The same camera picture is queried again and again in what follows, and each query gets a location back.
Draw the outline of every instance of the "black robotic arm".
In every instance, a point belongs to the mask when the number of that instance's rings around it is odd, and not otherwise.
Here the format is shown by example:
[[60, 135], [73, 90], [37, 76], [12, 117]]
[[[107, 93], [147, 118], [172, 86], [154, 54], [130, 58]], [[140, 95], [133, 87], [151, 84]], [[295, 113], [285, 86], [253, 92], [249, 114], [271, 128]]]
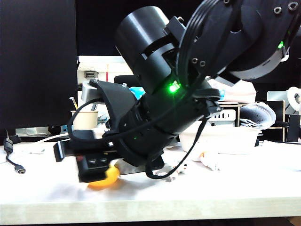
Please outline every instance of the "black robotic arm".
[[106, 104], [110, 131], [102, 139], [91, 131], [72, 131], [75, 113], [68, 125], [71, 140], [55, 145], [56, 161], [79, 156], [82, 182], [104, 179], [116, 158], [145, 166], [147, 176], [161, 178], [152, 170], [164, 166], [163, 148], [201, 119], [196, 142], [206, 120], [222, 110], [216, 102], [219, 91], [206, 77], [233, 85], [271, 72], [300, 27], [299, 5], [289, 0], [205, 0], [186, 27], [181, 18], [168, 20], [157, 7], [134, 11], [117, 28], [115, 42], [146, 93], [136, 100], [125, 86], [91, 80], [86, 105]]

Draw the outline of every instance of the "orange object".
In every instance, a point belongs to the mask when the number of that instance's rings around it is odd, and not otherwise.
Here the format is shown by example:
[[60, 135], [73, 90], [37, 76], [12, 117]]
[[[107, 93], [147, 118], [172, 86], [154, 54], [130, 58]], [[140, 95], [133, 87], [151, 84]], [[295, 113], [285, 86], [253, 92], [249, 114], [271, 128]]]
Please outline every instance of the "orange object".
[[90, 182], [88, 184], [88, 187], [94, 190], [108, 187], [117, 181], [118, 177], [120, 176], [120, 171], [115, 166], [110, 165], [109, 169], [107, 169], [105, 174], [107, 176], [106, 179]]

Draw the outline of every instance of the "white tissue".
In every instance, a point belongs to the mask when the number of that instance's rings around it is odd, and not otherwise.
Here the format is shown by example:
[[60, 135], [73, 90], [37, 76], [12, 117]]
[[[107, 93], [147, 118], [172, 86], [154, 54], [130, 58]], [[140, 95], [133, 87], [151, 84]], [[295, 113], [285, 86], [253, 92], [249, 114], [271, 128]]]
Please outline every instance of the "white tissue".
[[248, 104], [240, 108], [240, 124], [255, 129], [268, 129], [276, 122], [276, 114], [264, 102]]

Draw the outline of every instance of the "white cup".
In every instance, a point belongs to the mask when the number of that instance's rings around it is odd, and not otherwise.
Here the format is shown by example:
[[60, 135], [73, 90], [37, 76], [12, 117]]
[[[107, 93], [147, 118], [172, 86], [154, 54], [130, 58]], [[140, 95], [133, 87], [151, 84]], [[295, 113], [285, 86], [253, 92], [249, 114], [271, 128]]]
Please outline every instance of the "white cup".
[[94, 129], [97, 127], [98, 111], [82, 111], [77, 114], [73, 121], [73, 129]]

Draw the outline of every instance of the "black monitor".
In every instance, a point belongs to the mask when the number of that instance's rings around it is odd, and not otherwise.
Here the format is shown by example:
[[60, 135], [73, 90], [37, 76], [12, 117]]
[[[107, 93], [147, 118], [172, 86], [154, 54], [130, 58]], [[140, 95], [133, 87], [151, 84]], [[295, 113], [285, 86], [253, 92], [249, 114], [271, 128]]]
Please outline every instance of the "black monitor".
[[77, 99], [74, 0], [0, 1], [0, 129], [66, 125]]
[[78, 56], [119, 56], [114, 34], [121, 21], [144, 6], [157, 6], [170, 19], [181, 16], [184, 24], [200, 0], [76, 0]]

